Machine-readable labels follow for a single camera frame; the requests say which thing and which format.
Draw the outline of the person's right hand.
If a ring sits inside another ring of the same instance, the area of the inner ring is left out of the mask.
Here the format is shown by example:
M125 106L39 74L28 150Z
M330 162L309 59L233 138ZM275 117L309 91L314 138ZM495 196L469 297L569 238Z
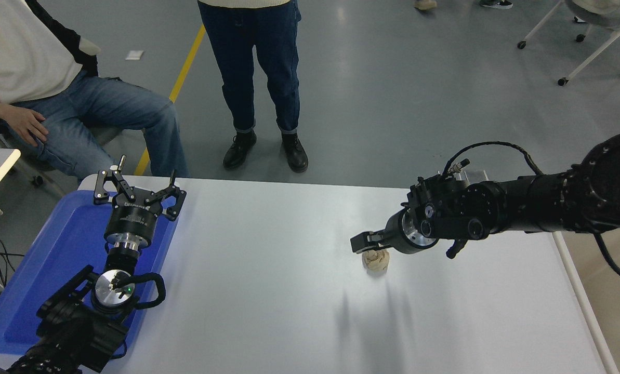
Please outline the person's right hand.
M49 130L43 125L46 118L41 113L6 104L2 116L7 125L29 145L46 142Z

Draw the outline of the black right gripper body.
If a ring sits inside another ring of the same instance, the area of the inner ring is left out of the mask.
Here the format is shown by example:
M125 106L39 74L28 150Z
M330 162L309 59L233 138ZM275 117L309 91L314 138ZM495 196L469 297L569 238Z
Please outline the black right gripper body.
M400 210L391 216L385 227L386 242L400 253L415 254L419 252L419 233L414 227L407 210Z

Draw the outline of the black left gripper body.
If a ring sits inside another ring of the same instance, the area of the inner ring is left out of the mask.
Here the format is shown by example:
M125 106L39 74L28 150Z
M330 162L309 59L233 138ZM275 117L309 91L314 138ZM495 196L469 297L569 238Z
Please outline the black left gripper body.
M105 230L105 240L111 244L137 242L139 245L152 244L157 219L162 214L160 202L146 205L146 197L130 202L124 195L113 198L113 211Z

